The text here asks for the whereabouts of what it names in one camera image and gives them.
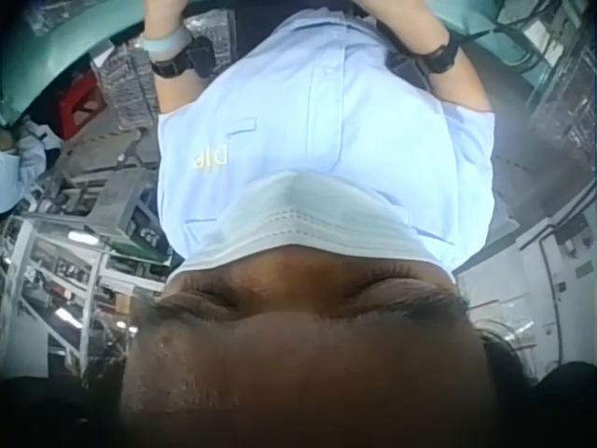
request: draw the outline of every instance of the black watch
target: black watch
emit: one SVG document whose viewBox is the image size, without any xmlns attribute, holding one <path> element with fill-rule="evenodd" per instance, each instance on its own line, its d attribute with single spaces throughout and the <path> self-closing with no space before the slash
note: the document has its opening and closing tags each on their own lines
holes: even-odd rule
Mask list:
<svg viewBox="0 0 597 448">
<path fill-rule="evenodd" d="M 215 70 L 214 44 L 207 37 L 196 37 L 169 61 L 152 62 L 151 68 L 159 77 L 180 77 L 188 69 L 195 69 L 200 77 L 208 78 Z"/>
<path fill-rule="evenodd" d="M 446 73 L 456 64 L 459 48 L 458 39 L 450 33 L 448 45 L 442 45 L 433 53 L 416 56 L 417 64 L 426 75 Z"/>
</svg>

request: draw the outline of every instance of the surgical mask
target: surgical mask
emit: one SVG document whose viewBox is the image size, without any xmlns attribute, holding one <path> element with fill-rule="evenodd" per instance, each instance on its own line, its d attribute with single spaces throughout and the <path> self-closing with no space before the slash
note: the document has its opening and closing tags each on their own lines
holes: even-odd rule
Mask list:
<svg viewBox="0 0 597 448">
<path fill-rule="evenodd" d="M 248 186 L 174 274 L 213 269 L 287 245 L 442 267 L 409 220 L 404 208 L 373 190 L 315 172 L 283 172 Z"/>
</svg>

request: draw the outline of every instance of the worker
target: worker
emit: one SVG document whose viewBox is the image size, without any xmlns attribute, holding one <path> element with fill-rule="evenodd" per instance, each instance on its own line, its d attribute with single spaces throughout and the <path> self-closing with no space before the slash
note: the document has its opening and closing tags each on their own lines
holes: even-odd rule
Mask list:
<svg viewBox="0 0 597 448">
<path fill-rule="evenodd" d="M 0 128 L 0 222 L 14 213 L 37 178 L 61 155 L 62 139 L 48 125 L 25 117 L 15 129 Z"/>
<path fill-rule="evenodd" d="M 145 0 L 160 219 L 185 262 L 128 356 L 135 446 L 489 446 L 525 384 L 451 273 L 493 213 L 486 92 L 423 0 L 355 2 L 430 92 L 348 2 L 308 2 L 209 82 L 187 0 Z"/>
</svg>

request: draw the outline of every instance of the light blue wristband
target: light blue wristband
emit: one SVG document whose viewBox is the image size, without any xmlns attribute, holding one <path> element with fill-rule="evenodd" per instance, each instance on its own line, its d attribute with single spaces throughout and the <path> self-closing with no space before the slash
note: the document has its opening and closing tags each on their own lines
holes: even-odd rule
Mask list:
<svg viewBox="0 0 597 448">
<path fill-rule="evenodd" d="M 171 49 L 182 49 L 190 44 L 191 40 L 193 36 L 190 31 L 185 26 L 181 26 L 163 39 L 149 40 L 143 37 L 142 46 L 150 53 L 164 53 Z"/>
</svg>

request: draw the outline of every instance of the fluorescent light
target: fluorescent light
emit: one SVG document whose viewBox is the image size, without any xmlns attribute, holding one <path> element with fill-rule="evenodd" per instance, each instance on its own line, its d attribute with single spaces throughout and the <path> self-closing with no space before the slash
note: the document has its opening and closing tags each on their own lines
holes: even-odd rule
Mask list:
<svg viewBox="0 0 597 448">
<path fill-rule="evenodd" d="M 73 315 L 71 315 L 64 308 L 60 308 L 59 310 L 56 310 L 56 316 L 58 316 L 64 322 L 67 322 L 67 323 L 71 324 L 76 329 L 82 329 L 83 328 L 83 324 L 81 324 L 78 320 L 76 320 L 73 317 Z"/>
<path fill-rule="evenodd" d="M 70 231 L 68 239 L 83 245 L 98 245 L 100 243 L 100 239 L 97 236 L 85 233 L 84 231 Z"/>
</svg>

